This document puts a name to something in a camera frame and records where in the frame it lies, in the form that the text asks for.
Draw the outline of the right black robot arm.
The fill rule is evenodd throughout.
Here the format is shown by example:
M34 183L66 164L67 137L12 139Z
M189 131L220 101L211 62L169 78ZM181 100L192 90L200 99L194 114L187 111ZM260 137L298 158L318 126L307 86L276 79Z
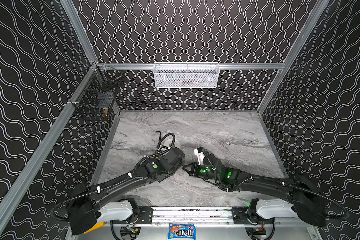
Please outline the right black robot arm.
M190 176L204 180L225 193L254 192L273 197L252 199L245 215L255 224L260 219L299 218L316 226L326 226L328 219L346 220L350 213L342 204L324 195L304 176L278 179L258 176L225 167L213 154L197 153L198 161L184 165Z

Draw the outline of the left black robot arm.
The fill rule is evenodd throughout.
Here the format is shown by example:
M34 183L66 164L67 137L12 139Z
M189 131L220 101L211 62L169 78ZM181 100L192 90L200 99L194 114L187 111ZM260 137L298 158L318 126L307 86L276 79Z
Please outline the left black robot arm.
M97 185L75 186L68 199L51 208L51 217L69 223L74 236L90 230L104 216L101 210L112 199L139 187L162 182L176 173L185 154L175 146L175 141L174 133L160 135L155 153L144 156L131 171Z

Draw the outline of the black hex key tool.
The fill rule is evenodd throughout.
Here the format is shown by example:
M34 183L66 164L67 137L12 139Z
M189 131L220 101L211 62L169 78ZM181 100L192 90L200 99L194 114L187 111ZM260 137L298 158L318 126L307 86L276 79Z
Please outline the black hex key tool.
M162 132L161 131L155 131L155 133L159 134L159 139L158 139L158 143L156 146L156 152L159 152L161 149L161 142L162 142Z

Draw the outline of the white tape roll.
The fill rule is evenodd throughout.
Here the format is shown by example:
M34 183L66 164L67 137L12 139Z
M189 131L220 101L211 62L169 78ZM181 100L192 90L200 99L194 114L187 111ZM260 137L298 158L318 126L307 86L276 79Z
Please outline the white tape roll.
M172 144L172 139L166 139L163 143L162 143L162 145L168 145L168 144ZM171 148L173 148L173 147L175 147L175 148L181 148L181 143L178 141L178 140L175 140L175 142L174 142L174 144L171 146Z

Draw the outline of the blue candy bag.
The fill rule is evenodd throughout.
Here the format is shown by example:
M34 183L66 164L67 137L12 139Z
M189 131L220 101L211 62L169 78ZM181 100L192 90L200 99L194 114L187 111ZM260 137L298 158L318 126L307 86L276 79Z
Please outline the blue candy bag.
M194 224L169 224L168 239L196 239L196 227Z

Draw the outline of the brass object in black basket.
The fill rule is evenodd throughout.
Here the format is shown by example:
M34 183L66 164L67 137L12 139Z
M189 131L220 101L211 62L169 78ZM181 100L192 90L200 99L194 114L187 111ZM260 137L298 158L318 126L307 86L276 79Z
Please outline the brass object in black basket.
M108 108L103 108L103 116L107 117L109 115L109 109Z

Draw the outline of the yellow block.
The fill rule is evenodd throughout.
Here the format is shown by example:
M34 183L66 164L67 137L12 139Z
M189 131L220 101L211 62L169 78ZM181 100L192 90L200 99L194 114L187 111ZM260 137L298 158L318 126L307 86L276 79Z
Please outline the yellow block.
M94 230L104 227L105 225L106 225L105 222L97 223L93 227L91 227L89 230L85 231L84 234L88 234Z

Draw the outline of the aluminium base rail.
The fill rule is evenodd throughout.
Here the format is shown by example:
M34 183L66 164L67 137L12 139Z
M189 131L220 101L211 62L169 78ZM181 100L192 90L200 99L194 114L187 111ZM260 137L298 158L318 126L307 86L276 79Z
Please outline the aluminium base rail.
M144 227L163 227L170 223L202 227L259 227L271 225L272 218L281 227L308 227L298 218L292 204L284 201L259 201L255 210L247 207L141 207L135 223Z

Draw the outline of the white mesh wall basket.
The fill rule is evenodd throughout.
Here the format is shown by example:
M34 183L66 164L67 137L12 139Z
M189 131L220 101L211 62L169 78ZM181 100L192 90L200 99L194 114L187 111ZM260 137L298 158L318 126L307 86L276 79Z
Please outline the white mesh wall basket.
M156 62L153 65L155 87L159 89L214 89L217 87L218 63Z

